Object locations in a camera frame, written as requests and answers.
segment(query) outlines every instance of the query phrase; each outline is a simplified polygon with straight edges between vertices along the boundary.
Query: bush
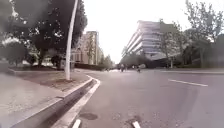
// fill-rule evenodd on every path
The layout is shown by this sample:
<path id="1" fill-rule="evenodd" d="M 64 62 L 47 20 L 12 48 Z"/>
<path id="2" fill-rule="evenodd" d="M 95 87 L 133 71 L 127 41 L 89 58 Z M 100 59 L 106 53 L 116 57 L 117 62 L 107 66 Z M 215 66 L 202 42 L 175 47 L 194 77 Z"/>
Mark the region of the bush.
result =
<path id="1" fill-rule="evenodd" d="M 5 46 L 4 54 L 10 64 L 15 63 L 17 66 L 18 63 L 21 63 L 25 59 L 27 48 L 19 42 L 11 42 Z"/>
<path id="2" fill-rule="evenodd" d="M 60 69 L 60 64 L 61 64 L 62 58 L 58 55 L 55 55 L 51 58 L 51 63 L 56 66 L 57 69 Z"/>
<path id="3" fill-rule="evenodd" d="M 33 66 L 33 64 L 37 61 L 37 58 L 36 58 L 35 55 L 28 54 L 27 57 L 26 57 L 26 61 L 27 61 L 31 66 Z"/>
<path id="4" fill-rule="evenodd" d="M 101 71 L 104 69 L 103 66 L 80 64 L 80 63 L 75 63 L 75 68 L 83 68 L 83 69 L 98 70 L 98 71 Z"/>

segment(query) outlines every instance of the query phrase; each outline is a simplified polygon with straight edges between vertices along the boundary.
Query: tall building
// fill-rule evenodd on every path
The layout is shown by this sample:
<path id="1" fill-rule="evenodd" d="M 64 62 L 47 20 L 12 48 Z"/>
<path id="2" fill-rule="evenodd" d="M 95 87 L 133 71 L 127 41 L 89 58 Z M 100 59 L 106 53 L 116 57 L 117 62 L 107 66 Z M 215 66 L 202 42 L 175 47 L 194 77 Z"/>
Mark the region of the tall building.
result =
<path id="1" fill-rule="evenodd" d="M 97 65 L 101 59 L 99 50 L 99 33 L 87 31 L 79 39 L 76 48 L 72 49 L 72 58 L 76 63 Z"/>
<path id="2" fill-rule="evenodd" d="M 136 54 L 143 52 L 150 60 L 165 58 L 165 55 L 156 48 L 158 43 L 161 42 L 160 37 L 162 32 L 160 22 L 138 21 L 137 24 L 137 30 L 129 40 L 122 56 L 124 57 L 127 53 L 131 52 L 135 52 Z"/>

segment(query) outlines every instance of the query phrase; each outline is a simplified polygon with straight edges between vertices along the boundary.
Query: white lane marking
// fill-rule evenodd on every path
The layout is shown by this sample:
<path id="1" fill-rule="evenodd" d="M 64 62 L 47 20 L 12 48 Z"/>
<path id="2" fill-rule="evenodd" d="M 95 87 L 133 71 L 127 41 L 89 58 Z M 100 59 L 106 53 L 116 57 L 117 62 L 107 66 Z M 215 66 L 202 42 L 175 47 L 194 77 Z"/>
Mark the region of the white lane marking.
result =
<path id="1" fill-rule="evenodd" d="M 168 79 L 168 81 L 177 82 L 177 83 L 183 83 L 183 84 L 190 84 L 190 85 L 203 86 L 203 87 L 207 87 L 207 86 L 208 86 L 208 85 L 205 85 L 205 84 L 198 84 L 198 83 L 185 82 L 185 81 L 172 80 L 172 79 Z"/>
<path id="2" fill-rule="evenodd" d="M 141 128 L 138 121 L 135 121 L 132 124 L 133 124 L 134 128 Z"/>
<path id="3" fill-rule="evenodd" d="M 100 86 L 100 81 L 98 79 L 93 78 L 96 80 L 96 84 L 75 104 L 75 114 L 74 117 L 76 117 L 79 113 L 79 111 L 82 109 L 82 107 L 89 101 L 93 93 L 96 91 L 96 89 Z"/>
<path id="4" fill-rule="evenodd" d="M 80 119 L 77 119 L 73 125 L 72 128 L 79 128 L 79 125 L 81 124 L 81 120 Z"/>

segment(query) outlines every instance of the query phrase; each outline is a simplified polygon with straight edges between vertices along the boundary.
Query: lamp post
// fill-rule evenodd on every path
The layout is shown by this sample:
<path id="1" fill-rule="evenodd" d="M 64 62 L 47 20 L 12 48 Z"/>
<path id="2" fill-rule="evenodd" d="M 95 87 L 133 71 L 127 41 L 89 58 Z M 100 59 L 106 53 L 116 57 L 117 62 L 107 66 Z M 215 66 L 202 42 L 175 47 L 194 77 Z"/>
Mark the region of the lamp post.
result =
<path id="1" fill-rule="evenodd" d="M 72 11 L 72 17 L 70 21 L 69 31 L 68 31 L 68 40 L 67 40 L 67 49 L 66 49 L 66 64 L 65 64 L 65 76 L 66 80 L 70 80 L 70 59 L 71 59 L 71 46 L 72 46 L 72 33 L 75 23 L 75 15 L 77 10 L 79 0 L 75 0 L 74 8 Z"/>

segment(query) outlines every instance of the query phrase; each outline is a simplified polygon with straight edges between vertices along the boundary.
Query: white dashed line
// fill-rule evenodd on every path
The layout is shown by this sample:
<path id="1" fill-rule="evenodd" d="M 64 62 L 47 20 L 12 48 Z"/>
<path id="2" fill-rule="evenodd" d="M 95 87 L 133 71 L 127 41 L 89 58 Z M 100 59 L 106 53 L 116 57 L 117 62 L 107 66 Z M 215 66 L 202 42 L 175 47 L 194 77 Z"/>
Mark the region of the white dashed line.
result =
<path id="1" fill-rule="evenodd" d="M 81 124 L 81 120 L 80 119 L 77 119 L 73 125 L 72 128 L 79 128 L 79 125 Z"/>
<path id="2" fill-rule="evenodd" d="M 135 121 L 132 124 L 133 124 L 134 128 L 141 128 L 138 121 Z"/>
<path id="3" fill-rule="evenodd" d="M 202 86 L 202 87 L 207 87 L 208 86 L 208 85 L 205 85 L 205 84 L 191 83 L 191 82 L 172 80 L 172 79 L 168 79 L 168 81 L 177 82 L 177 83 L 183 83 L 183 84 L 190 84 L 190 85 L 197 85 L 197 86 Z"/>

